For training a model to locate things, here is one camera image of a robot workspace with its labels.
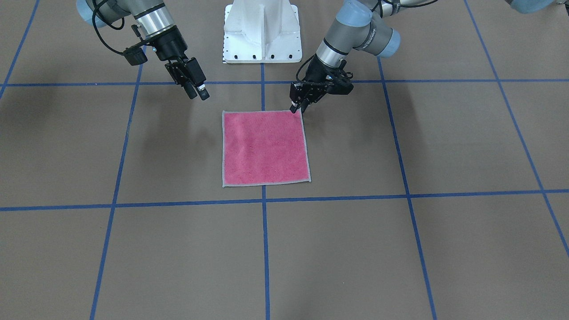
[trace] blue tape line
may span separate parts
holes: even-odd
[[[106,85],[136,85],[136,82],[90,82],[90,83],[11,83],[7,87],[91,87]]]
[[[73,210],[73,209],[109,209],[111,207],[112,207],[111,204],[77,204],[77,205],[69,205],[69,206],[0,207],[0,212]]]
[[[533,159],[531,158],[529,149],[527,148],[526,141],[523,138],[521,130],[519,129],[518,122],[516,121],[516,117],[514,116],[514,112],[512,111],[512,107],[510,106],[510,102],[508,101],[508,97],[506,95],[506,92],[504,91],[504,87],[502,86],[502,82],[501,82],[500,78],[498,77],[498,73],[496,72],[496,68],[494,67],[494,63],[492,62],[492,58],[490,57],[490,53],[488,52],[488,49],[486,48],[486,44],[484,43],[482,35],[480,34],[480,30],[478,28],[478,25],[476,24],[476,20],[474,19],[474,15],[472,14],[472,10],[470,9],[470,6],[468,5],[468,0],[464,0],[464,4],[466,5],[466,8],[468,10],[468,14],[470,15],[470,19],[472,20],[472,23],[474,24],[474,28],[476,30],[476,34],[478,35],[478,38],[480,39],[480,43],[482,44],[482,48],[484,49],[484,52],[486,53],[486,58],[488,58],[488,63],[490,64],[490,67],[492,68],[492,72],[494,73],[494,77],[496,78],[498,86],[500,87],[500,92],[502,93],[502,97],[504,98],[504,101],[506,102],[506,107],[508,108],[508,112],[510,113],[510,117],[512,118],[512,121],[514,123],[514,127],[516,127],[516,131],[518,133],[519,140],[522,142],[522,146],[523,146],[523,149],[526,153],[527,160],[530,162],[531,169],[533,170],[533,173],[535,175],[535,180],[537,180],[537,183],[539,185],[539,189],[541,190],[541,192],[543,194],[543,200],[545,201],[545,203],[547,205],[547,209],[549,210],[549,214],[551,215],[553,223],[555,224],[555,228],[557,229],[557,233],[559,234],[559,238],[561,239],[561,243],[563,244],[563,247],[565,248],[565,253],[567,254],[567,257],[569,257],[569,246],[567,245],[567,240],[565,239],[565,236],[563,235],[563,231],[559,227],[559,223],[557,221],[557,217],[555,216],[555,213],[553,212],[553,208],[551,208],[551,205],[549,203],[549,199],[547,198],[547,193],[545,193],[545,190],[543,188],[543,184],[541,182],[541,179],[539,177],[537,169],[535,168],[535,164],[533,162]]]
[[[122,169],[125,165],[126,149],[128,147],[128,144],[129,144],[130,125],[132,124],[132,121],[133,121],[134,107],[136,106],[136,103],[137,103],[138,88],[139,88],[139,83],[140,83],[140,80],[142,77],[142,67],[143,67],[143,65],[141,64],[140,67],[138,68],[137,84],[134,87],[133,100],[132,100],[132,103],[130,105],[129,121],[126,125],[125,140],[124,140],[124,143],[122,145],[121,161],[120,161],[120,164],[118,167],[117,181],[115,182],[115,186],[114,186],[113,203],[112,203],[112,206],[110,209],[109,222],[107,224],[107,230],[106,230],[106,234],[105,234],[105,242],[103,244],[103,251],[101,254],[101,263],[99,265],[99,273],[97,275],[97,284],[95,286],[95,293],[93,295],[93,305],[91,306],[91,314],[89,317],[90,320],[95,319],[95,313],[97,311],[97,302],[98,302],[98,298],[99,298],[99,292],[101,290],[101,281],[102,281],[102,277],[103,277],[103,272],[105,270],[106,254],[107,254],[107,250],[109,249],[110,233],[111,233],[111,230],[113,228],[114,212],[115,212],[115,208],[116,208],[116,204],[117,204],[118,190],[119,190],[120,185],[121,185]]]
[[[35,14],[38,10],[38,5],[39,5],[39,0],[36,0],[36,3],[34,4],[34,9],[32,10],[32,14],[30,15],[30,20],[28,21],[28,25],[26,26],[26,30],[24,31],[24,35],[22,36],[22,40],[20,40],[20,44],[18,45],[18,49],[16,50],[16,54],[14,55],[14,58],[12,59],[12,64],[10,65],[10,69],[8,69],[8,74],[6,75],[6,78],[4,79],[4,85],[2,86],[2,89],[0,89],[0,99],[4,95],[4,91],[6,90],[6,85],[8,84],[8,81],[10,80],[10,76],[12,75],[12,71],[14,71],[14,67],[16,66],[16,61],[18,61],[18,57],[20,56],[20,52],[22,51],[24,41],[26,41],[26,38],[28,37],[28,32],[30,32],[32,22],[34,21]]]
[[[486,192],[449,192],[440,194],[411,194],[411,198],[447,198],[460,196],[496,196],[496,195],[523,195],[541,194],[541,190],[514,190],[514,191],[486,191]]]
[[[417,243],[417,251],[419,253],[419,259],[421,261],[421,268],[423,270],[423,278],[425,281],[425,287],[427,289],[427,296],[429,305],[431,307],[431,315],[433,320],[437,319],[435,302],[432,297],[431,282],[428,277],[427,264],[425,263],[423,246],[421,244],[421,239],[419,235],[419,228],[417,227],[417,220],[415,218],[415,210],[413,209],[413,202],[411,201],[411,194],[409,192],[409,184],[407,183],[407,175],[405,174],[405,167],[403,165],[403,157],[401,156],[401,148],[399,147],[399,139],[397,138],[397,130],[395,128],[395,121],[393,119],[393,112],[391,111],[391,102],[389,100],[389,94],[387,92],[387,84],[385,82],[384,70],[381,65],[381,59],[377,58],[377,64],[380,67],[380,75],[382,80],[382,85],[384,88],[385,102],[387,104],[387,112],[389,113],[389,122],[391,123],[391,129],[393,131],[393,140],[395,141],[395,148],[397,150],[397,157],[399,158],[399,168],[401,169],[401,177],[403,178],[403,186],[405,187],[405,195],[407,197],[407,205],[409,206],[409,214],[411,215],[411,222],[413,224],[413,232],[415,233],[415,242]]]
[[[265,81],[265,84],[290,84],[291,81]],[[382,83],[382,80],[353,80],[353,83]],[[401,79],[385,80],[386,83],[478,83],[478,82],[497,82],[496,79]],[[569,82],[569,79],[500,79],[500,82],[539,82],[539,83],[559,83]],[[262,84],[261,81],[206,81],[205,84]],[[136,82],[90,82],[90,83],[7,83],[2,87],[88,87],[88,86],[108,86],[108,85],[137,85]],[[139,85],[175,85],[174,82],[141,82]]]
[[[566,194],[569,193],[569,189],[552,189],[552,190],[544,190],[547,194]]]
[[[262,187],[263,204],[263,252],[265,257],[265,320],[271,320],[271,295],[269,273],[269,230],[267,226],[267,187]]]
[[[385,80],[385,83],[464,83],[464,82],[496,82],[495,79],[402,79]]]
[[[117,203],[117,208],[145,208],[145,207],[179,207],[179,206],[212,206],[217,204],[244,204],[262,203],[262,199],[239,200],[206,200],[206,201],[177,201],[177,202],[147,202],[147,203]]]
[[[261,111],[265,111],[265,64],[261,63]]]
[[[261,111],[265,111],[265,64],[261,63]],[[267,226],[267,186],[261,187],[263,206],[263,255],[265,257],[265,320],[271,319],[271,294],[269,276],[269,230]]]
[[[569,189],[544,190],[547,194],[569,194]],[[438,194],[410,194],[409,198],[450,198],[461,196],[500,196],[541,194],[541,190],[513,190],[513,191],[483,191],[483,192],[449,192]],[[385,200],[406,199],[405,194],[395,195],[361,195],[361,196],[312,196],[299,198],[268,198],[267,203],[284,202],[327,202],[327,201],[353,201],[353,200]],[[177,201],[177,202],[139,202],[117,203],[115,208],[145,208],[145,207],[177,207],[177,206],[212,206],[226,204],[263,203],[263,199],[236,199],[236,200],[205,200],[205,201]],[[72,210],[72,209],[98,209],[111,208],[112,204],[74,204],[68,206],[31,206],[31,207],[0,207],[0,212],[6,211],[43,211],[43,210]]]
[[[114,207],[110,209],[109,221],[107,222],[107,230],[105,233],[105,242],[103,244],[103,252],[101,255],[101,262],[99,263],[99,272],[97,273],[97,283],[95,284],[95,294],[93,296],[93,304],[91,305],[91,314],[89,320],[95,319],[95,312],[97,311],[97,302],[99,300],[99,292],[101,290],[101,281],[103,279],[103,271],[105,269],[106,253],[109,248],[110,231],[113,228]]]
[[[314,202],[314,201],[350,201],[377,199],[405,199],[407,195],[361,195],[361,196],[310,196],[303,198],[268,198],[267,202]]]

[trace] pink towel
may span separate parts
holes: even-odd
[[[223,111],[223,186],[310,181],[300,112]]]

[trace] silver cylinder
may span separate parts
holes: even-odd
[[[359,0],[361,3],[365,4],[370,9],[373,8],[377,4],[377,0]],[[428,0],[401,0],[402,6],[415,6],[420,5],[421,3],[428,2]],[[387,2],[381,2],[381,9],[383,10],[384,17],[389,17],[390,15],[394,15],[398,12],[401,12],[405,9],[405,7],[400,7],[399,11],[393,9],[393,5],[390,5]]]
[[[399,48],[399,33],[388,27],[379,15],[374,15],[371,22],[371,29],[369,34],[362,45],[355,48],[368,52],[374,56],[382,53],[386,48],[388,51],[394,50],[393,53]]]
[[[320,61],[331,68],[339,67],[342,60],[346,58],[345,55],[339,54],[338,52],[328,47],[324,41],[321,42],[318,50],[316,50],[316,56],[318,59],[320,59]]]
[[[118,0],[118,1],[120,2],[120,5],[123,9],[128,10],[134,16],[137,16],[148,9],[154,8],[164,3],[163,0]]]
[[[174,25],[174,19],[166,7],[161,7],[137,19],[142,31],[151,37],[166,31]]]
[[[95,10],[93,0],[83,0],[91,10]],[[96,4],[101,3],[102,0],[96,0]],[[128,16],[130,12],[123,10],[117,5],[117,1],[108,1],[99,8],[98,16],[104,17],[106,22],[113,23]]]

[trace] black cable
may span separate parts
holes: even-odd
[[[99,33],[99,28],[97,28],[97,23],[95,22],[95,17],[97,16],[97,13],[100,14],[100,11],[99,11],[99,10],[100,10],[101,7],[102,7],[105,3],[107,3],[108,1],[109,1],[109,0],[103,0],[103,1],[101,1],[101,3],[99,3],[98,5],[95,5],[95,8],[93,9],[93,16],[91,17],[91,22],[93,23],[93,27],[95,28],[95,33],[97,34],[97,37],[99,37],[99,40],[101,41],[101,43],[102,43],[105,47],[107,47],[107,49],[113,51],[113,52],[116,53],[117,55],[124,56],[124,55],[125,55],[124,53],[122,53],[122,52],[120,52],[120,51],[118,51],[118,50],[115,50],[115,49],[111,48],[111,46],[109,46],[109,45],[107,44],[107,42],[105,42],[105,41],[103,40],[103,37],[102,37],[101,34]],[[124,24],[125,24],[125,19],[122,18],[122,26],[124,26]]]
[[[388,1],[388,0],[383,0],[383,1],[384,1],[385,3],[388,3],[388,4],[390,4],[390,5],[393,5],[393,2],[391,2],[391,1]],[[412,5],[412,6],[409,6],[409,5],[407,5],[407,6],[406,6],[406,5],[401,5],[401,8],[419,8],[419,7],[424,7],[424,6],[431,5],[431,4],[433,4],[433,3],[437,2],[437,1],[438,1],[438,0],[432,0],[431,2],[421,3],[420,5]]]
[[[373,7],[372,12],[374,12],[377,7],[380,7],[380,18],[384,17],[384,7],[381,5],[381,0],[377,0],[376,5]]]
[[[96,7],[96,6],[97,6],[97,1],[93,0],[93,7]],[[121,25],[118,27],[115,27],[114,25],[112,25],[111,23],[109,23],[107,21],[107,19],[103,16],[103,13],[100,10],[97,12],[97,15],[99,16],[101,21],[103,21],[107,26],[109,26],[110,28],[112,28],[114,30],[122,30],[125,27],[125,19],[124,18],[121,19]]]
[[[309,84],[309,85],[319,85],[319,86],[325,86],[326,83],[325,82],[310,82],[310,81],[304,81],[298,78],[298,74],[300,74],[300,71],[302,70],[302,68],[304,68],[304,66],[310,62],[310,60],[312,60],[312,58],[314,58],[316,55],[313,55],[312,57],[308,58],[301,66],[300,68],[298,68],[298,71],[296,72],[296,80],[300,83],[303,84]]]

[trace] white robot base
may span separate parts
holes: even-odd
[[[288,0],[235,0],[225,7],[224,63],[302,59],[298,7]]]

